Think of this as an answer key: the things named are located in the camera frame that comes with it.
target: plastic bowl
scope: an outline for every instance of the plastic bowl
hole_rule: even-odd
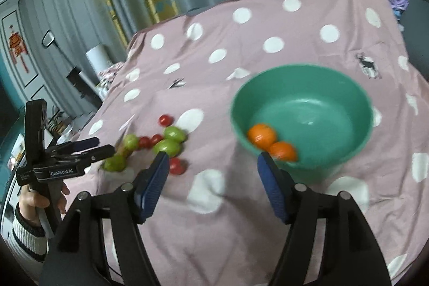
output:
[[[355,156],[372,130],[371,101],[354,80],[317,65],[286,65],[260,73],[237,92],[231,123],[244,148],[261,150],[247,131],[265,123],[297,149],[296,163],[277,161],[295,181],[319,182]]]

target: orange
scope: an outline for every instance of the orange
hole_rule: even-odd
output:
[[[285,162],[296,162],[298,161],[298,154],[294,146],[286,142],[277,142],[271,145],[268,153],[278,160]]]
[[[277,141],[277,134],[267,124],[256,124],[247,132],[247,138],[256,147],[268,151],[271,145]]]

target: red cherry tomato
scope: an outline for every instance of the red cherry tomato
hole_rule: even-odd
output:
[[[170,126],[173,121],[173,117],[168,114],[161,115],[161,117],[158,119],[158,123],[165,128]]]
[[[172,175],[181,175],[186,171],[185,166],[180,163],[179,158],[170,159],[170,174]]]
[[[152,147],[156,145],[159,141],[162,141],[163,139],[164,137],[162,137],[160,134],[153,135],[151,138]]]
[[[151,139],[147,136],[139,138],[139,149],[145,149],[152,147]]]

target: screw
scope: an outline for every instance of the screw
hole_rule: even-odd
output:
[[[87,199],[87,198],[88,198],[88,196],[89,196],[89,193],[88,193],[88,192],[80,192],[80,193],[78,194],[78,199],[79,199],[80,201],[82,201],[82,200]]]
[[[129,192],[132,188],[133,188],[132,183],[129,183],[129,182],[121,185],[121,190],[123,192]]]
[[[307,190],[307,186],[306,186],[305,184],[302,184],[302,183],[297,183],[297,184],[295,185],[295,189],[296,189],[298,192],[305,192],[305,191]]]
[[[340,196],[341,196],[344,200],[350,200],[350,199],[351,199],[351,195],[350,195],[350,193],[349,193],[349,192],[342,191],[342,192],[340,193]]]

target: white polka dot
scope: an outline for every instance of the white polka dot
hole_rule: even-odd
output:
[[[409,68],[408,68],[408,57],[406,57],[406,56],[399,56],[398,57],[398,65],[400,65],[400,67],[403,69],[403,70],[406,70],[407,72],[409,71]]]
[[[320,30],[320,38],[326,43],[333,43],[340,38],[340,31],[334,25],[323,26]]]
[[[335,180],[327,189],[326,194],[337,195],[341,191],[349,192],[359,208],[365,213],[369,208],[369,187],[368,185],[354,177],[340,177]]]
[[[189,109],[177,119],[176,126],[189,134],[201,124],[203,119],[204,112],[201,109]]]
[[[133,69],[130,73],[128,73],[125,77],[130,82],[133,82],[139,79],[139,76],[140,76],[140,69],[136,68],[136,69]]]
[[[186,203],[196,213],[212,213],[222,204],[224,193],[224,175],[219,170],[207,169],[194,177]]]
[[[151,47],[152,49],[158,50],[161,49],[164,46],[165,38],[162,34],[158,33],[157,35],[154,35],[151,40]]]
[[[247,77],[249,74],[250,74],[250,72],[247,69],[238,67],[238,68],[234,69],[234,72],[232,72],[232,74],[230,74],[226,78],[226,80],[231,80],[233,78],[241,79],[241,78]]]
[[[252,12],[249,8],[239,8],[232,14],[235,22],[243,24],[252,18]]]
[[[411,172],[413,179],[420,183],[428,177],[429,170],[429,154],[428,153],[414,153],[413,163],[411,165]]]
[[[405,260],[407,259],[408,254],[400,255],[392,260],[392,262],[389,263],[387,266],[387,269],[389,270],[390,278],[393,279],[396,274],[400,271],[402,265],[404,264]]]
[[[411,96],[409,94],[405,94],[405,97],[407,98],[407,103],[410,105],[410,107],[414,108],[414,114],[419,114],[419,107],[417,106],[417,100],[414,96]]]
[[[285,0],[283,2],[283,9],[286,11],[297,11],[299,8],[301,8],[301,1],[300,0]]]
[[[173,73],[174,71],[178,70],[180,68],[180,63],[173,63],[172,65],[168,66],[166,70],[164,71],[165,75],[168,75],[170,73]]]
[[[186,32],[186,36],[190,40],[198,40],[201,38],[203,34],[203,29],[201,23],[195,22],[189,26],[188,31]]]
[[[381,27],[381,20],[377,12],[372,8],[366,8],[366,20],[374,27]]]
[[[268,38],[263,46],[263,49],[268,54],[278,53],[284,48],[284,41],[279,37]]]
[[[374,118],[372,121],[372,126],[379,126],[381,123],[381,112],[376,107],[372,107],[372,114]]]
[[[132,89],[127,92],[124,96],[124,102],[135,99],[140,94],[140,89]]]
[[[134,116],[135,116],[135,114],[130,119],[128,119],[124,124],[122,124],[122,126],[119,128],[119,131],[126,128],[128,126],[128,124],[130,123],[131,119],[134,118]]]
[[[216,63],[220,60],[223,60],[225,56],[227,55],[226,49],[217,49],[213,51],[213,53],[209,57],[209,63]]]
[[[98,130],[101,129],[101,127],[103,126],[103,121],[99,120],[98,122],[95,122],[91,128],[89,129],[88,135],[92,135],[95,134]]]

